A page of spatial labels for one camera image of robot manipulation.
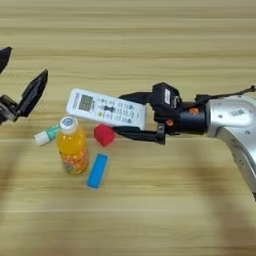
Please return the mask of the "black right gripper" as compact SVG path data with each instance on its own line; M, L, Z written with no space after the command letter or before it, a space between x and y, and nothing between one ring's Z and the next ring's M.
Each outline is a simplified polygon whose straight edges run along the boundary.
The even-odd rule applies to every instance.
M135 92L124 94L120 99L146 105L154 102L151 92ZM132 126L115 126L113 131L123 137L136 141L154 142L165 144L165 132L168 135L197 134L202 135L207 130L206 113L204 109L188 109L181 111L178 115L170 116L154 114L154 120L159 122L156 131L141 130Z

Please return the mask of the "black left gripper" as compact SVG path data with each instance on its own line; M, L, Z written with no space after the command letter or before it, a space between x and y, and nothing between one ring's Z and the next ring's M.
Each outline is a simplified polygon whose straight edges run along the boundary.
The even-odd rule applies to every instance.
M11 47L0 48L0 74L6 68L12 52ZM33 79L22 94L22 99L17 103L7 95L0 96L0 125L6 121L17 120L17 117L28 117L40 100L48 82L48 70L42 71Z

